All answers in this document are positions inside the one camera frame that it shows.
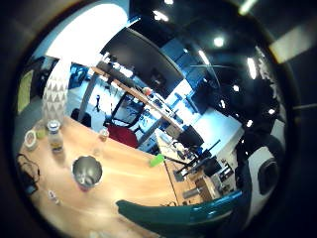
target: ceiling light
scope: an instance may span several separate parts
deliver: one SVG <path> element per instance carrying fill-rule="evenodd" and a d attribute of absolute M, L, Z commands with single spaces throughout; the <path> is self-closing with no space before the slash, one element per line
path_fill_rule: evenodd
<path fill-rule="evenodd" d="M 250 77 L 252 79 L 256 79 L 258 74 L 257 74 L 255 61 L 252 58 L 248 58 L 248 67 L 249 67 Z"/>
<path fill-rule="evenodd" d="M 253 123 L 254 123 L 253 120 L 249 120 L 248 123 L 247 123 L 247 127 L 251 127 Z"/>
<path fill-rule="evenodd" d="M 239 91 L 239 89 L 240 89 L 238 85 L 234 85 L 233 88 L 235 91 Z"/>
<path fill-rule="evenodd" d="M 174 3 L 174 1 L 173 0 L 164 0 L 164 3 L 171 5 Z"/>
<path fill-rule="evenodd" d="M 163 14 L 162 12 L 154 10 L 153 13 L 155 14 L 155 19 L 157 21 L 159 21 L 159 20 L 164 20 L 165 22 L 168 21 L 168 17 L 165 14 Z"/>
<path fill-rule="evenodd" d="M 239 8 L 239 14 L 246 15 L 257 2 L 258 0 L 246 0 Z"/>
<path fill-rule="evenodd" d="M 208 60 L 207 56 L 205 55 L 203 51 L 198 51 L 198 53 L 205 64 L 210 64 L 210 61 Z"/>
<path fill-rule="evenodd" d="M 220 100 L 220 103 L 221 103 L 222 108 L 224 108 L 224 109 L 225 109 L 225 108 L 226 108 L 225 101 L 221 99 L 221 100 Z"/>
<path fill-rule="evenodd" d="M 224 46 L 224 43 L 225 43 L 225 39 L 222 38 L 222 37 L 217 37 L 214 39 L 214 45 L 217 47 L 217 48 L 221 48 Z"/>
<path fill-rule="evenodd" d="M 272 114 L 274 114 L 274 113 L 275 113 L 275 110 L 274 110 L 274 109 L 269 109 L 269 110 L 268 110 L 268 114 L 272 115 Z"/>

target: glass bottle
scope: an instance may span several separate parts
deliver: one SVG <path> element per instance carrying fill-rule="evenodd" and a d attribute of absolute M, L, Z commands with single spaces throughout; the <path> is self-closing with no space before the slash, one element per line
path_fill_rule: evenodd
<path fill-rule="evenodd" d="M 59 132 L 60 123 L 57 120 L 49 121 L 49 142 L 54 153 L 62 151 L 62 136 Z"/>

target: cable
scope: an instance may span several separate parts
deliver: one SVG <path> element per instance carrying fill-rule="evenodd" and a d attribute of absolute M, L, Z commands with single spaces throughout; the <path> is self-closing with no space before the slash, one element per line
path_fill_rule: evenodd
<path fill-rule="evenodd" d="M 34 166 L 37 167 L 38 179 L 35 179 L 34 183 L 38 182 L 38 181 L 40 180 L 40 176 L 41 176 L 39 165 L 38 165 L 37 163 L 31 161 L 31 160 L 30 160 L 26 155 L 24 155 L 24 154 L 19 153 L 19 154 L 17 155 L 16 159 L 19 160 L 19 157 L 23 157 L 23 158 L 26 160 L 26 162 L 23 162 L 23 163 L 21 164 L 21 167 L 23 167 L 23 166 L 29 166 L 29 168 L 30 168 L 30 170 L 32 171 L 32 174 L 33 174 L 33 179 L 35 179 L 36 173 L 35 173 L 34 168 L 32 167 L 32 165 L 34 165 Z"/>

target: desk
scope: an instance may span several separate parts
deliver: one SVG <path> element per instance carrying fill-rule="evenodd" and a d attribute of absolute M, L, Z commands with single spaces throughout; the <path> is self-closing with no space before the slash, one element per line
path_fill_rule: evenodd
<path fill-rule="evenodd" d="M 92 154 L 101 143 L 98 134 L 68 117 L 60 131 L 64 142 L 64 153 L 60 155 L 51 152 L 47 137 L 38 141 L 33 152 L 21 149 L 41 170 L 39 190 L 31 195 L 40 214 L 71 237 L 89 237 L 94 232 L 100 235 L 97 237 L 158 237 L 120 215 L 115 202 L 126 199 L 160 206 L 175 201 L 164 164 L 150 168 L 153 155 L 108 138 L 96 157 L 102 165 L 102 179 L 91 190 L 83 192 L 70 168 L 77 157 Z M 49 200 L 49 189 L 55 192 L 60 205 Z"/>
<path fill-rule="evenodd" d="M 177 150 L 173 150 L 172 147 L 169 146 L 168 143 L 165 142 L 161 138 L 160 135 L 162 133 L 163 131 L 159 129 L 156 129 L 155 131 L 159 151 L 167 157 L 184 162 L 178 156 Z M 180 168 L 183 167 L 183 165 L 180 165 L 178 163 L 175 163 L 169 160 L 165 160 L 164 162 L 165 162 L 165 165 L 166 165 L 170 180 L 172 182 L 173 188 L 175 190 L 176 198 L 179 204 L 181 204 L 184 201 L 186 201 L 188 204 L 195 204 L 195 203 L 199 203 L 203 201 L 213 200 L 220 197 L 220 194 L 218 190 L 216 189 L 214 183 L 202 171 L 197 172 L 195 175 L 189 174 L 185 178 L 185 181 L 176 181 L 173 171 L 179 170 Z M 190 190 L 196 187 L 203 188 L 200 195 L 197 194 L 188 199 L 183 198 L 182 193 L 184 191 Z"/>
<path fill-rule="evenodd" d="M 83 96 L 83 99 L 80 105 L 80 110 L 78 115 L 79 121 L 82 119 L 84 112 L 87 109 L 87 104 L 91 96 L 92 90 L 96 84 L 97 77 L 99 75 L 109 76 L 107 72 L 103 71 L 102 69 L 96 66 L 93 66 L 91 69 L 94 71 L 94 74 L 92 75 L 88 83 L 87 89 L 85 91 L 85 94 Z M 159 108 L 157 105 L 155 105 L 152 101 L 150 101 L 142 92 L 138 91 L 136 88 L 128 87 L 127 85 L 123 84 L 117 79 L 114 79 L 113 82 L 116 83 L 123 90 L 129 92 L 131 95 L 138 98 L 140 101 L 144 102 L 146 105 L 151 106 L 161 116 L 161 119 L 158 119 L 158 121 L 149 129 L 149 132 L 147 132 L 145 135 L 142 136 L 142 138 L 139 140 L 139 145 L 145 142 L 148 139 L 148 137 L 154 132 L 155 128 L 157 128 L 159 124 L 161 124 L 163 121 L 167 121 L 179 133 L 183 131 L 183 129 L 179 126 L 177 121 L 171 117 L 172 112 L 166 112 L 164 109 Z"/>
<path fill-rule="evenodd" d="M 178 157 L 177 151 L 173 150 L 168 145 L 168 143 L 165 142 L 160 137 L 161 133 L 163 133 L 163 131 L 161 131 L 160 129 L 156 129 L 155 130 L 159 151 L 164 156 L 167 156 L 167 157 L 170 157 L 170 158 L 173 158 L 173 159 L 180 160 L 180 161 L 184 162 L 182 159 L 180 159 Z M 190 179 L 189 177 L 186 177 L 184 181 L 177 181 L 175 179 L 173 171 L 179 170 L 180 168 L 183 167 L 183 165 L 180 165 L 178 163 L 175 163 L 175 162 L 172 162 L 172 161 L 169 161 L 169 160 L 165 160 L 164 163 L 166 165 L 166 169 L 168 171 L 171 183 L 173 185 L 178 204 L 182 205 L 182 203 L 184 201 L 187 202 L 187 204 L 196 204 L 196 203 L 202 202 L 203 200 L 201 199 L 201 197 L 199 195 L 195 195 L 195 196 L 190 197 L 188 199 L 184 199 L 183 198 L 182 193 L 184 191 L 196 188 L 196 184 L 195 184 L 194 180 Z"/>

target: ceiling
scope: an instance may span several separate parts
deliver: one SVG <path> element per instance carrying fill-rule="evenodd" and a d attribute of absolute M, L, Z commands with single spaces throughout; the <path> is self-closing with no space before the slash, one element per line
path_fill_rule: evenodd
<path fill-rule="evenodd" d="M 225 99 L 228 106 L 224 113 L 239 113 L 246 120 L 259 118 L 267 107 L 276 106 L 276 102 L 270 100 L 270 82 L 250 79 L 247 58 L 257 55 L 256 46 L 266 53 L 267 35 L 252 17 L 238 14 L 238 7 L 244 1 L 231 2 L 175 0 L 172 5 L 166 5 L 163 0 L 132 0 L 130 19 L 141 20 L 130 28 L 150 39 L 174 60 L 193 88 L 203 78 L 213 86 L 218 85 L 218 91 L 213 91 L 212 99 L 209 98 L 212 106 L 217 107 L 219 100 Z M 153 10 L 167 15 L 168 21 L 156 21 Z M 214 39 L 219 36 L 225 40 L 220 48 L 214 45 Z M 174 41 L 181 43 L 188 54 L 182 47 L 170 45 Z M 199 50 L 213 66 L 204 65 Z M 239 93 L 232 90 L 237 83 L 241 87 Z"/>

